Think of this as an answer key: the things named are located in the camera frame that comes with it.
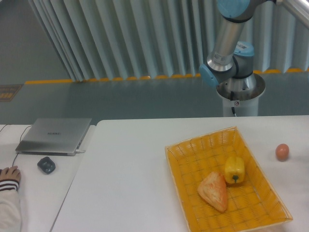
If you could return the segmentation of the white sleeved forearm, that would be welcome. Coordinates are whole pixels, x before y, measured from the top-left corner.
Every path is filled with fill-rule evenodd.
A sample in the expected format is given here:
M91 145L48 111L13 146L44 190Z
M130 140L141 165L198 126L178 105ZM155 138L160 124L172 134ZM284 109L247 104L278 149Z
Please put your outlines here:
M18 194L19 182L12 179L0 181L0 231L21 231L21 208Z

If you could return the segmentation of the person's hand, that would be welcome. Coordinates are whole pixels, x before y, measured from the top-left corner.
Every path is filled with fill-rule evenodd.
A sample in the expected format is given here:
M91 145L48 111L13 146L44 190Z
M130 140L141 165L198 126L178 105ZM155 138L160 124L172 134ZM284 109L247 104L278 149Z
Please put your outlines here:
M0 172L0 181L15 181L20 183L21 172L18 166L6 167Z

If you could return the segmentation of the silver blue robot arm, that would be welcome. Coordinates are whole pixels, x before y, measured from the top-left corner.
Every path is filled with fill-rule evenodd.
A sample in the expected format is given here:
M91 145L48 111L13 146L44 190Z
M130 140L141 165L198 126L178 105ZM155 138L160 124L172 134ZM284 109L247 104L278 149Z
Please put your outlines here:
M254 69L286 72L309 67L309 3L306 0L219 0L222 16L201 78L229 101L259 97L265 81Z

